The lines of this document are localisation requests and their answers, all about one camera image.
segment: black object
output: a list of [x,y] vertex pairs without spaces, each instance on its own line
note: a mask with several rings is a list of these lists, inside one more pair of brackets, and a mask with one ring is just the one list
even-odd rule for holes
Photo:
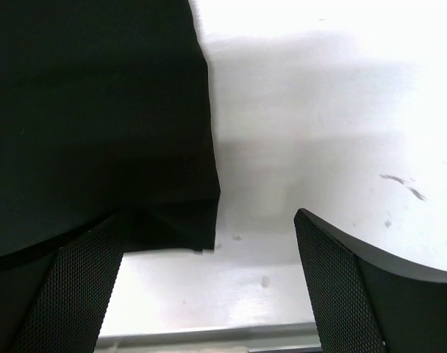
[[93,351],[124,251],[213,249],[187,0],[0,0],[0,352]]
[[447,352],[447,272],[295,217],[323,352]]
[[122,207],[128,250],[212,249],[219,193],[187,0],[0,0],[0,256]]
[[0,352],[92,352],[131,228],[131,213],[119,212],[58,249],[41,243],[2,259]]

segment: textured mesh surface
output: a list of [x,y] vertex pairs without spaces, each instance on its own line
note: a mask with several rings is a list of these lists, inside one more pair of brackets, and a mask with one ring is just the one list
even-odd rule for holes
[[298,250],[324,353],[386,352],[356,257],[299,210]]
[[93,352],[124,253],[128,218],[114,215],[58,251],[13,353]]

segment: white surface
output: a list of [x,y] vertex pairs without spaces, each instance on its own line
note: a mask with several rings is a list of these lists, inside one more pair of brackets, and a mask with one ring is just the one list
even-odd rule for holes
[[267,352],[281,349],[304,349],[320,347],[320,341],[316,332],[308,334],[300,332],[299,335],[283,336],[283,337],[266,337],[266,338],[240,338],[237,340],[225,341],[207,341],[193,343],[163,344],[163,345],[135,345],[125,347],[116,342],[107,348],[96,348],[95,353],[217,353],[210,352],[210,349],[218,349],[219,353],[237,353],[233,351],[244,349],[250,353]]
[[101,336],[313,321],[300,207],[447,270],[447,7],[192,4],[210,62],[217,250],[126,256]]

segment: white table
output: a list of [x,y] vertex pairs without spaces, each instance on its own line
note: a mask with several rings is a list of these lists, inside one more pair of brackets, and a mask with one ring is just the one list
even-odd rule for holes
[[447,270],[447,7],[191,4],[210,63],[217,248],[125,256],[100,339],[313,324],[300,207]]

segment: black fabric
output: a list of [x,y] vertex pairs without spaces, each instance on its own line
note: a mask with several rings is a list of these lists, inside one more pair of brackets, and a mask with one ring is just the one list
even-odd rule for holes
[[0,257],[122,207],[129,250],[211,249],[219,193],[185,0],[0,0]]

